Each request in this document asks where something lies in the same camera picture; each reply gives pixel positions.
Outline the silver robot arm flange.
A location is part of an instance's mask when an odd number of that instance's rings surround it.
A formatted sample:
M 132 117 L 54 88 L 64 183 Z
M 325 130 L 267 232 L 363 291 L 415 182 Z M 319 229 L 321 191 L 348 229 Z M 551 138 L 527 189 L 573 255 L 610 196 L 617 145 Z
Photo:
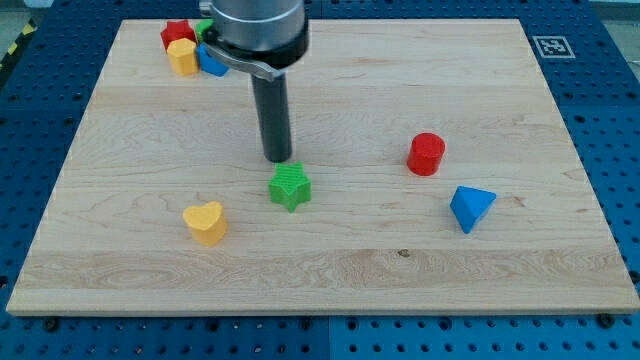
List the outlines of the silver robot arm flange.
M 300 60 L 309 45 L 303 0 L 200 0 L 209 56 L 251 76 L 273 82 Z

